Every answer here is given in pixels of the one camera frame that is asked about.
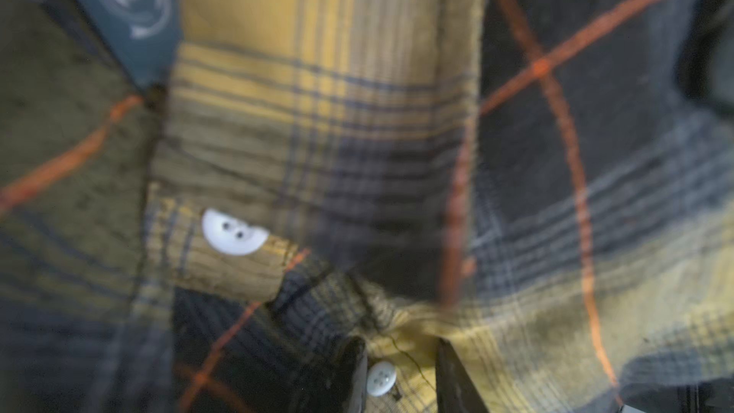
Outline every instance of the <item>white button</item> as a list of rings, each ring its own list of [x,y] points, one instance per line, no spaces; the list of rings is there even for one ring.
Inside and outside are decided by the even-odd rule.
[[[397,377],[395,365],[386,360],[376,363],[367,372],[367,393],[372,397],[380,397],[393,389]]]
[[[227,255],[247,255],[260,249],[268,239],[268,230],[207,209],[201,218],[204,237],[218,252]]]

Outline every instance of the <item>plaid shirt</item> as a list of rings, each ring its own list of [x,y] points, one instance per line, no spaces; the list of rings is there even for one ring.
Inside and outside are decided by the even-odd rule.
[[[314,411],[353,337],[398,372],[366,411],[436,411],[439,338],[491,411],[734,372],[734,137],[673,77],[696,0],[482,1],[181,0],[147,176],[156,115],[82,102],[61,136],[44,102],[99,69],[30,95],[55,67],[16,46],[2,92],[35,107],[0,141],[37,134],[2,159],[18,401]],[[219,254],[206,207],[274,234]]]

